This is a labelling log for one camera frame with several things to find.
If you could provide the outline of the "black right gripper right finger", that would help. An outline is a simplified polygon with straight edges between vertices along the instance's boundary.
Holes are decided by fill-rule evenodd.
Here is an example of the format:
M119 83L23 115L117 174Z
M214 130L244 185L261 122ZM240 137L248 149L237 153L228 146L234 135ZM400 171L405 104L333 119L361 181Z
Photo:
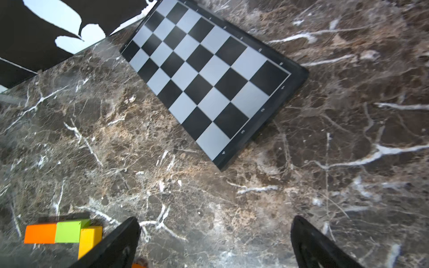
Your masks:
M362 268L302 216L295 216L291 243L300 268Z

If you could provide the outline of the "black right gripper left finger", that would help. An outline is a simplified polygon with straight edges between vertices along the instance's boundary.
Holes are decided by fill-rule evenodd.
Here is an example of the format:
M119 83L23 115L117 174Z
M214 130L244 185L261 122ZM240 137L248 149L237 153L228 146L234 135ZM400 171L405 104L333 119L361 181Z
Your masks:
M134 263L140 233L137 218L129 217L71 267L130 268Z

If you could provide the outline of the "short yellow building block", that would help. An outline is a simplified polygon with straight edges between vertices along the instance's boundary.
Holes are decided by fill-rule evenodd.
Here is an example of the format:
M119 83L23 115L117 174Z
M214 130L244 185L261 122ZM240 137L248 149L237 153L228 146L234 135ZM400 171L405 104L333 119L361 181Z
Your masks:
M102 226L89 226L80 230L78 260L102 241L102 235Z

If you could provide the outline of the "green building block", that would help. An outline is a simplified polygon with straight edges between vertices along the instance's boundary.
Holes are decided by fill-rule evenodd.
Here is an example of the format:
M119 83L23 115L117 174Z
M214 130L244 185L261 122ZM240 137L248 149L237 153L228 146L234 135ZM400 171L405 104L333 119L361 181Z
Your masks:
M55 243L79 243L81 229L90 226L90 219L57 223Z

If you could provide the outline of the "orange building block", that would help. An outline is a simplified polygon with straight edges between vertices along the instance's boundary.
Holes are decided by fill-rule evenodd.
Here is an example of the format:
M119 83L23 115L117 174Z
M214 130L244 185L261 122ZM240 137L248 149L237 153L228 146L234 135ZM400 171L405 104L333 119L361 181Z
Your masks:
M33 224L26 226L24 244L54 244L56 223Z
M144 258L139 258L132 264L132 268L148 268L148 267L149 267L148 262Z

